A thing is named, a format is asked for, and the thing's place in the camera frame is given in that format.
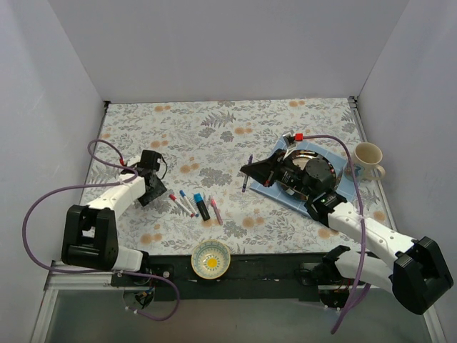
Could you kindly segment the white red marker pen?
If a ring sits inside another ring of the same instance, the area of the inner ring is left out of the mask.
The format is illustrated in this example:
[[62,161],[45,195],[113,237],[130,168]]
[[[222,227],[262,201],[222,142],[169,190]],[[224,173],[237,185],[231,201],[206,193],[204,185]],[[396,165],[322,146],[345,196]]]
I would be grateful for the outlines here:
[[189,215],[190,217],[194,217],[194,213],[188,209],[185,205],[183,205],[179,199],[177,199],[175,197],[174,194],[170,194],[169,195],[169,198],[180,208],[182,209],[187,215]]

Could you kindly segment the white blue marker pen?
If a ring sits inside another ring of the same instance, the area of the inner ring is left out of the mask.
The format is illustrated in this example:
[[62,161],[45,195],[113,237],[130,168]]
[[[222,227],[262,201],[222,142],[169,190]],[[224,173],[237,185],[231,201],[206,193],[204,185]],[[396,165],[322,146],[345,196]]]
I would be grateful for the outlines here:
[[191,203],[190,199],[187,197],[186,193],[183,190],[179,191],[179,194],[181,195],[182,199],[186,202],[186,205],[189,207],[191,210],[192,214],[195,217],[199,216],[198,211],[194,208],[193,204]]

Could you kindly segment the black blue highlighter pen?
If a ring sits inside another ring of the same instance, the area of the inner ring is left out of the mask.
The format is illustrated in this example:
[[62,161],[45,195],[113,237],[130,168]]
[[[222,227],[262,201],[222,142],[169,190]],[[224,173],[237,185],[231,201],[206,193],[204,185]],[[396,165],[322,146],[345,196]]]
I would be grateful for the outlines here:
[[201,215],[201,218],[203,221],[208,221],[211,217],[209,215],[208,209],[206,207],[206,204],[204,202],[203,197],[201,196],[200,193],[194,194],[194,201],[196,203],[196,206],[199,210],[199,214]]

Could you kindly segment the pink marker pen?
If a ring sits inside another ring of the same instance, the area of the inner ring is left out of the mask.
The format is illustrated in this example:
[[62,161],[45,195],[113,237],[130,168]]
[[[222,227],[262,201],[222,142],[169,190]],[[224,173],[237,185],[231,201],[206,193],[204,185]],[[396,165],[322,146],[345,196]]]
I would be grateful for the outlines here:
[[219,208],[217,207],[216,201],[212,196],[210,196],[210,203],[211,203],[211,207],[214,210],[214,213],[216,215],[216,218],[217,218],[217,221],[218,221],[219,225],[223,226],[224,222],[223,222],[223,219],[221,218],[221,214],[220,214]]

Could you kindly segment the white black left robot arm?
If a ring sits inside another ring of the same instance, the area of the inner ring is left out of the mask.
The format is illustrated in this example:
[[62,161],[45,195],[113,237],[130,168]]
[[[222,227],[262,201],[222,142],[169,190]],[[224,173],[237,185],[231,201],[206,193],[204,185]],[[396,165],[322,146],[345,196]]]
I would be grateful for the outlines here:
[[152,276],[151,267],[144,263],[148,254],[119,244],[117,221],[135,201],[144,207],[166,192],[157,176],[164,162],[160,153],[144,150],[121,172],[120,184],[84,206],[73,205],[66,214],[62,262],[101,271],[127,271],[135,285],[147,284]]

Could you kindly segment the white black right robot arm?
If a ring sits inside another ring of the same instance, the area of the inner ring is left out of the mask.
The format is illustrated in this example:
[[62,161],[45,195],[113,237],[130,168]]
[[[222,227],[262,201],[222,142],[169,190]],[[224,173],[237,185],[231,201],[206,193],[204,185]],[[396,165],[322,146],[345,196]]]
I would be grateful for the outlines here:
[[271,156],[242,166],[241,172],[265,187],[279,183],[305,196],[304,206],[313,220],[360,242],[360,252],[345,246],[332,249],[304,274],[305,279],[332,284],[360,279],[392,293],[414,314],[423,314],[454,285],[434,240],[414,239],[363,218],[336,192],[336,172],[324,158],[297,166],[290,159]]

